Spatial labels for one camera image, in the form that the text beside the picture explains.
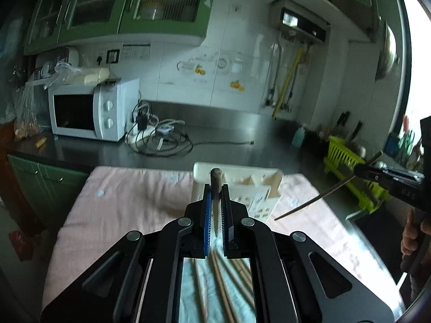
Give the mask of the person's right hand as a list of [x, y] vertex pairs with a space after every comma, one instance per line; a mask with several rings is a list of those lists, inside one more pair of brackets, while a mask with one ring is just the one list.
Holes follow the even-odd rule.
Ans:
[[405, 256], [410, 256], [419, 248], [416, 239], [419, 236], [417, 226], [414, 225], [414, 210], [411, 209], [408, 213], [405, 228], [402, 233], [401, 252]]

